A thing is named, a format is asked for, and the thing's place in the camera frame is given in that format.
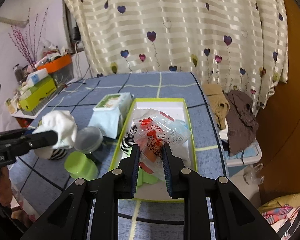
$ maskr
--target orange basket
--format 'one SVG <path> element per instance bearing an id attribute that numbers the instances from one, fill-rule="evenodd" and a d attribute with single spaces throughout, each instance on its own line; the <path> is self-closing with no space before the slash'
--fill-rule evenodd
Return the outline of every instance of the orange basket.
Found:
<path id="1" fill-rule="evenodd" d="M 72 62 L 71 55 L 67 54 L 63 57 L 60 57 L 52 62 L 46 63 L 40 67 L 37 68 L 37 70 L 46 68 L 48 70 L 48 73 L 54 73 L 58 71 L 59 69 L 69 65 Z"/>

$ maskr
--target light blue package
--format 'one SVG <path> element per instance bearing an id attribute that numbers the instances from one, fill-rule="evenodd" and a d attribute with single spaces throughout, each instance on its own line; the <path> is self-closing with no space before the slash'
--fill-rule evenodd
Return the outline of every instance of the light blue package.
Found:
<path id="1" fill-rule="evenodd" d="M 103 136 L 116 139 L 132 103 L 130 93 L 106 95 L 93 108 L 88 126 L 98 127 Z"/>

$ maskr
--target white wall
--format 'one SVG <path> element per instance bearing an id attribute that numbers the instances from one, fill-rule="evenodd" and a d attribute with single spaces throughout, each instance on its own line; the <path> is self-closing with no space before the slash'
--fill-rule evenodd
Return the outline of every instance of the white wall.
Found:
<path id="1" fill-rule="evenodd" d="M 39 23 L 44 15 L 45 9 L 49 7 L 45 29 L 42 37 L 50 40 L 59 48 L 67 47 L 66 34 L 63 24 L 62 0 L 6 0 L 0 8 L 0 16 L 13 20 L 27 20 L 28 9 L 31 7 L 30 22 L 34 22 L 35 14 L 39 13 Z M 7 98 L 12 98 L 13 90 L 17 88 L 17 82 L 12 70 L 16 64 L 27 65 L 27 61 L 10 40 L 8 33 L 11 32 L 10 25 L 0 23 L 0 131 L 19 128 L 17 121 L 10 116 L 4 102 Z M 80 54 L 80 66 L 87 69 L 88 62 L 84 52 Z"/>

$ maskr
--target clear plastic bag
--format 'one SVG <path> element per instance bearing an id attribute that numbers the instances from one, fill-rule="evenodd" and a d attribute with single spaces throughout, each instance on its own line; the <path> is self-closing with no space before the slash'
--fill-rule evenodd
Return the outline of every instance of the clear plastic bag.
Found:
<path id="1" fill-rule="evenodd" d="M 140 147 L 139 166 L 149 174 L 164 180 L 161 148 L 169 143 L 173 149 L 182 145 L 191 135 L 186 125 L 163 112 L 149 109 L 142 117 L 133 120 L 135 143 Z"/>
<path id="2" fill-rule="evenodd" d="M 260 171 L 263 169 L 263 163 L 259 163 L 257 166 L 248 166 L 245 168 L 243 178 L 249 185 L 260 185 L 263 183 L 265 176 L 260 176 Z"/>

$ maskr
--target clothing pile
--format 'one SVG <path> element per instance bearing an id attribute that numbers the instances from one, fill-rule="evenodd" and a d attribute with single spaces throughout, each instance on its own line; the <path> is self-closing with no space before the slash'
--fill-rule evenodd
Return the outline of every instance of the clothing pile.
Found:
<path id="1" fill-rule="evenodd" d="M 281 240 L 288 240 L 300 225 L 300 193 L 275 198 L 258 208 Z"/>
<path id="2" fill-rule="evenodd" d="M 229 156 L 255 143 L 259 125 L 252 113 L 252 98 L 238 90 L 225 94 L 218 84 L 202 86 L 220 129 L 223 148 Z"/>

